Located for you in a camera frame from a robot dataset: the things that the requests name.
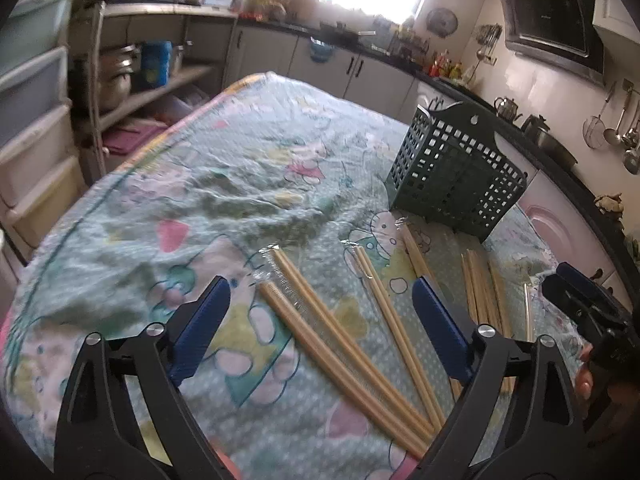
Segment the silver bolt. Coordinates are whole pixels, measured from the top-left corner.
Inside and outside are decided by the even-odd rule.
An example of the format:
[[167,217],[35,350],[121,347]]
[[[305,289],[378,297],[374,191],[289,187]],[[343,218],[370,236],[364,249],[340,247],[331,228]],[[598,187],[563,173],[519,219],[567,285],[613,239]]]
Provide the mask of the silver bolt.
[[97,332],[91,332],[87,337],[84,338],[84,342],[89,346],[97,345],[102,339],[102,336]]
[[552,348],[556,345],[556,340],[549,335],[541,335],[540,342],[548,348]]
[[495,328],[491,325],[480,325],[478,327],[478,333],[482,337],[493,337],[495,335]]
[[164,325],[162,323],[152,323],[146,327],[146,334],[151,337],[155,337],[164,332]]

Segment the range hood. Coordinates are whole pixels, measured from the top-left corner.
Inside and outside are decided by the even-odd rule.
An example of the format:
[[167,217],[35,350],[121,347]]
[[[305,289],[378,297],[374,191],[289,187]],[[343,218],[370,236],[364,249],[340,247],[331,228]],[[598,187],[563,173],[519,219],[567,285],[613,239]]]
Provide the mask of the range hood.
[[508,49],[604,84],[595,0],[501,0]]

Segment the green plastic basket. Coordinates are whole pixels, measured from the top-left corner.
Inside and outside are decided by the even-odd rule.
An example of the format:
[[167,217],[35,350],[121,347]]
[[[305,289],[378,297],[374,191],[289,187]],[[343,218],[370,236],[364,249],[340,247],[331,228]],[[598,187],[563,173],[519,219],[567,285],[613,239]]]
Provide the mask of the green plastic basket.
[[389,209],[488,237],[527,182],[495,145],[500,123],[474,104],[418,107],[385,180]]

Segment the wrinkled fabric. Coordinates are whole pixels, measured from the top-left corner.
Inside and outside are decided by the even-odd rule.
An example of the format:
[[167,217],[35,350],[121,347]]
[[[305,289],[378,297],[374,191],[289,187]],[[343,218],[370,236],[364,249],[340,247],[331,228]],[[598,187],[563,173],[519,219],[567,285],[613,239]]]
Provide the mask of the wrinkled fabric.
[[[87,333],[117,338],[165,322],[220,274],[231,306],[180,387],[212,445],[245,479],[405,478],[415,460],[340,395],[256,282],[277,282],[259,251],[279,244],[420,406],[344,241],[364,247],[449,413],[448,378],[412,307],[415,274],[396,231],[406,214],[387,210],[383,185],[406,129],[304,83],[250,76],[92,187],[37,251],[0,333],[2,394],[30,446],[52,463],[62,394]],[[478,240],[411,215],[409,222],[443,295],[466,305],[460,254],[483,251]],[[535,332],[558,341],[574,374],[580,339],[538,295],[556,262],[517,206],[484,249],[504,278],[516,337],[524,338],[529,282]],[[133,381],[130,389],[149,451],[167,460]],[[507,402],[500,398],[477,459],[491,452]]]

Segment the black countertop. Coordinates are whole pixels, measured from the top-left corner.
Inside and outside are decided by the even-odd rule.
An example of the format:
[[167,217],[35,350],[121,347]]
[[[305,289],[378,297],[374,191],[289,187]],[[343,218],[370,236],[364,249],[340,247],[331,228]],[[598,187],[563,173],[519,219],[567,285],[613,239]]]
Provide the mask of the black countertop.
[[[277,22],[256,22],[255,20],[242,18],[238,20],[238,25],[254,25],[260,28],[296,34],[304,38],[314,37],[319,40],[322,39],[320,30],[300,27],[299,25]],[[491,112],[491,105],[482,105],[481,100],[478,98],[469,97],[464,91],[456,89],[440,78],[430,77],[422,72],[420,67],[415,63],[387,56],[382,52],[372,50],[359,43],[342,43],[336,44],[336,46],[350,50],[354,54],[372,57],[403,70],[456,101],[473,103],[481,107],[482,113],[486,114],[487,119],[495,124],[495,129],[500,132],[504,139],[512,144],[534,167],[542,170],[573,203],[574,207],[583,216],[612,259],[616,271],[629,293],[632,303],[634,305],[638,304],[640,301],[640,272],[638,272],[638,268],[626,250],[624,236],[620,229],[599,211],[593,203],[593,194],[575,175],[567,173],[563,168],[558,166],[553,159],[525,137],[519,128],[493,114]]]

